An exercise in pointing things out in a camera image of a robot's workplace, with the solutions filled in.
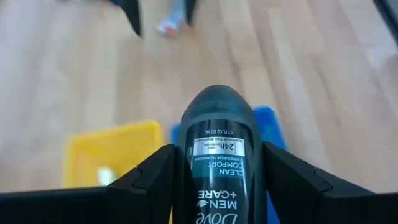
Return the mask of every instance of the floor plank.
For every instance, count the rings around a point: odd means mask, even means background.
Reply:
[[[1,191],[59,187],[71,134],[156,119],[167,135],[212,84],[273,107],[291,153],[398,190],[398,49],[371,0],[203,0],[176,39],[156,31],[169,4],[141,2],[140,39],[106,1],[1,1]]]

